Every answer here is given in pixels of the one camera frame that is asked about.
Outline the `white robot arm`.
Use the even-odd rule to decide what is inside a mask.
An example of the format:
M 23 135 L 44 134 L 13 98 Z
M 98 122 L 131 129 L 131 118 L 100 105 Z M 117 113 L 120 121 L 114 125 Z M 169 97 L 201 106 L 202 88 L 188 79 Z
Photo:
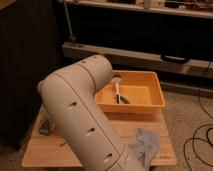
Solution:
M 111 76 L 108 59 L 93 55 L 49 74 L 38 92 L 85 171 L 145 171 L 95 102 Z

